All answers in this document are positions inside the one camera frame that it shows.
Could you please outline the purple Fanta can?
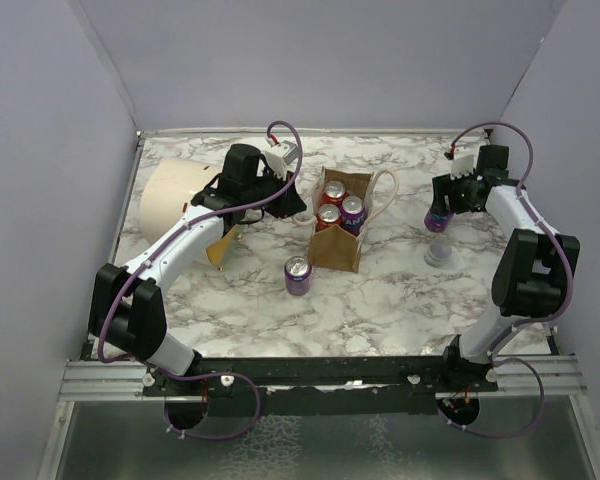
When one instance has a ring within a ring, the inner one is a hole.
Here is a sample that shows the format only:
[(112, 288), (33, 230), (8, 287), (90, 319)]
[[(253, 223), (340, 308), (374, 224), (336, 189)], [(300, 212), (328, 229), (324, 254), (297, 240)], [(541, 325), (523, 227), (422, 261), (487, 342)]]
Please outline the purple Fanta can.
[(447, 212), (444, 215), (438, 215), (432, 210), (429, 210), (424, 217), (424, 225), (433, 233), (442, 233), (453, 217), (454, 214), (451, 212)]
[(347, 196), (340, 205), (341, 227), (354, 236), (358, 236), (366, 218), (363, 201), (355, 196)]

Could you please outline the red cola can front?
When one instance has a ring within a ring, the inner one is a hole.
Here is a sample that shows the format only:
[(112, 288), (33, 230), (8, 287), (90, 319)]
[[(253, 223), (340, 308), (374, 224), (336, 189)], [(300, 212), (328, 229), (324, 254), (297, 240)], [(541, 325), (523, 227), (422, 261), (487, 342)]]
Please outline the red cola can front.
[(335, 204), (325, 203), (320, 206), (316, 213), (316, 231), (325, 230), (331, 226), (341, 224), (340, 209)]

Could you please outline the red cola can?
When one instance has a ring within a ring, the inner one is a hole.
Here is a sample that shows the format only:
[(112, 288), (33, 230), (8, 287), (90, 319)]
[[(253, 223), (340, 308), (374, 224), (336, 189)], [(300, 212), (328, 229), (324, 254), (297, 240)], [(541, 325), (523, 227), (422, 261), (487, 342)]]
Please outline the red cola can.
[(332, 180), (324, 185), (322, 193), (323, 204), (331, 204), (339, 207), (346, 197), (347, 189), (342, 182)]
[(316, 231), (325, 230), (331, 226), (341, 224), (340, 209), (335, 204), (325, 203), (320, 206), (316, 213)]

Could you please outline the jute canvas tote bag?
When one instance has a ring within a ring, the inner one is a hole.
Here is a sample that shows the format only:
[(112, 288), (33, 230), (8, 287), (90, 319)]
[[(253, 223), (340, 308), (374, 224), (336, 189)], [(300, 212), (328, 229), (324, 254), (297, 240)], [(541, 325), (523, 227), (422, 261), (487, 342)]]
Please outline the jute canvas tote bag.
[[(375, 206), (373, 193), (378, 180), (383, 175), (392, 178), (393, 189), (383, 204)], [(395, 171), (388, 169), (381, 169), (375, 173), (346, 173), (323, 167), (318, 178), (301, 195), (306, 204), (312, 207), (311, 212), (314, 214), (317, 213), (324, 187), (329, 181), (340, 181), (348, 193), (362, 195), (365, 220), (360, 228), (360, 233), (354, 235), (341, 226), (329, 226), (319, 231), (316, 216), (313, 216), (312, 219), (301, 220), (296, 215), (291, 219), (296, 226), (311, 228), (308, 259), (314, 267), (357, 273), (362, 242), (375, 219), (396, 199), (399, 191), (399, 178)]]

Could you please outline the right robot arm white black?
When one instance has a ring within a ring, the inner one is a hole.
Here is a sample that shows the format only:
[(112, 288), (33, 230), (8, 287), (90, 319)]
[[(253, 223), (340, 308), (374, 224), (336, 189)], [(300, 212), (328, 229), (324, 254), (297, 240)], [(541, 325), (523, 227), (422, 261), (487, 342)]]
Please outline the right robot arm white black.
[(450, 173), (432, 180), (425, 226), (442, 232), (457, 215), (485, 212), (508, 237), (492, 280), (490, 307), (443, 353), (441, 383), (461, 391), (486, 375), (494, 355), (523, 327), (560, 316), (573, 292), (580, 242), (548, 225), (522, 181), (510, 177), (508, 147), (483, 145), (477, 154), (451, 163)]

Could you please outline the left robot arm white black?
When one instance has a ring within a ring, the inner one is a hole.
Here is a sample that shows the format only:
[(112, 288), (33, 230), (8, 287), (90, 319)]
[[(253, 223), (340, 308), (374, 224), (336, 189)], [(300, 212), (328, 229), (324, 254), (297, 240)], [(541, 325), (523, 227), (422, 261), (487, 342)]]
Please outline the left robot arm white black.
[(175, 224), (123, 266), (107, 263), (95, 276), (89, 331), (131, 357), (166, 372), (166, 382), (186, 395), (200, 385), (200, 354), (168, 331), (163, 294), (181, 271), (259, 209), (276, 218), (305, 210), (295, 189), (302, 164), (299, 144), (280, 141), (261, 151), (232, 145), (222, 170), (192, 196)]

